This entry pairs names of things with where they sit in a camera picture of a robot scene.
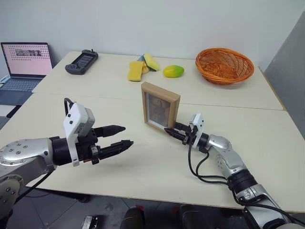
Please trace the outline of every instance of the laptop keyboard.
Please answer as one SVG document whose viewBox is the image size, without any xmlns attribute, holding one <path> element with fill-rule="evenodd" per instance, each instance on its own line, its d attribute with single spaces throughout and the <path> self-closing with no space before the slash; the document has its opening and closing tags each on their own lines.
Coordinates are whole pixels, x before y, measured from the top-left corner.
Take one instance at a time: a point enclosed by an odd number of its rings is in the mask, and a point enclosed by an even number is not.
<svg viewBox="0 0 305 229">
<path fill-rule="evenodd" d="M 9 118 L 0 116 L 0 130 L 9 121 Z"/>
<path fill-rule="evenodd" d="M 31 92 L 39 81 L 30 80 L 9 80 L 0 89 L 8 91 L 25 91 Z"/>
</svg>

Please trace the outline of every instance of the robotic arm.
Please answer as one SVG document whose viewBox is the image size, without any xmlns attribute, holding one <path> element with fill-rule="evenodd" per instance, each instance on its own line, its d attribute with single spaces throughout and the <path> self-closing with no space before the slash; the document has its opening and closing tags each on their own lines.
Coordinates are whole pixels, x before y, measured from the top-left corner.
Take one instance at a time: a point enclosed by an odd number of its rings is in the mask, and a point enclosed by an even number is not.
<svg viewBox="0 0 305 229">
<path fill-rule="evenodd" d="M 122 140 L 105 148 L 96 146 L 98 137 L 112 136 L 125 130 L 125 127 L 92 128 L 95 119 L 90 109 L 67 98 L 65 108 L 63 125 L 66 138 L 24 139 L 7 144 L 0 150 L 0 228 L 6 227 L 13 205 L 26 195 L 19 196 L 19 192 L 30 181 L 47 174 L 43 181 L 57 166 L 71 162 L 73 166 L 78 166 L 80 161 L 97 164 L 99 160 L 117 155 L 133 144 L 130 140 Z"/>
<path fill-rule="evenodd" d="M 233 150 L 229 140 L 221 136 L 203 133 L 204 120 L 201 114 L 191 118 L 189 126 L 176 123 L 174 129 L 165 131 L 192 148 L 207 151 L 214 156 L 218 168 L 226 179 L 235 201 L 245 206 L 243 215 L 251 229 L 297 229 L 303 228 L 292 224 L 295 219 L 282 211 L 264 187 L 256 182 L 240 156 Z"/>
</svg>

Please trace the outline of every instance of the floor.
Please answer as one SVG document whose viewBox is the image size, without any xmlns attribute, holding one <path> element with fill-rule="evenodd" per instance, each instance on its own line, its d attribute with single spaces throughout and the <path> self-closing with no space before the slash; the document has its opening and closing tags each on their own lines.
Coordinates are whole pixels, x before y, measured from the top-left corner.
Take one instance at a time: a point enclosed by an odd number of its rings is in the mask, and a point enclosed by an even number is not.
<svg viewBox="0 0 305 229">
<path fill-rule="evenodd" d="M 80 229 L 86 215 L 101 215 L 102 229 L 119 229 L 121 220 L 131 207 L 142 208 L 145 219 L 149 220 L 156 214 L 174 217 L 180 206 L 177 203 L 101 196 L 92 196 L 88 203 L 80 203 L 75 199 L 40 190 L 34 190 L 28 196 L 14 206 L 8 229 Z M 214 228 L 215 222 L 222 217 L 221 209 L 206 206 L 201 206 L 200 209 L 208 217 L 211 228 Z M 229 219 L 226 224 L 226 228 L 233 225 L 235 229 L 247 228 L 241 217 Z"/>
</svg>

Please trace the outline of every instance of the laptop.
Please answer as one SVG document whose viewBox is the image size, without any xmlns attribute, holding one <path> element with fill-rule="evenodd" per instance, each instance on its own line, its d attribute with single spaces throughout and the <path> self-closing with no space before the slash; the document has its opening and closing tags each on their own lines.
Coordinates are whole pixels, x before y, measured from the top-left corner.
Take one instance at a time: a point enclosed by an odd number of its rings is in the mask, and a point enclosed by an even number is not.
<svg viewBox="0 0 305 229">
<path fill-rule="evenodd" d="M 0 104 L 22 105 L 52 70 L 47 43 L 1 42 L 10 79 L 0 87 Z"/>
</svg>

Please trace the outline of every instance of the white wall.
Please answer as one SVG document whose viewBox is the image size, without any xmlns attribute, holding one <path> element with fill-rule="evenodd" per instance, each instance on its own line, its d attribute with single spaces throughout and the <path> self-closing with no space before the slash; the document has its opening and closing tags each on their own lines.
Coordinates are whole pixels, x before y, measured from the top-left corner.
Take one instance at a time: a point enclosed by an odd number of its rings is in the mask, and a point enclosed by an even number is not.
<svg viewBox="0 0 305 229">
<path fill-rule="evenodd" d="M 227 47 L 266 69 L 305 0 L 0 0 L 1 42 L 48 42 L 69 51 L 195 58 Z M 7 73 L 0 55 L 0 76 Z"/>
</svg>

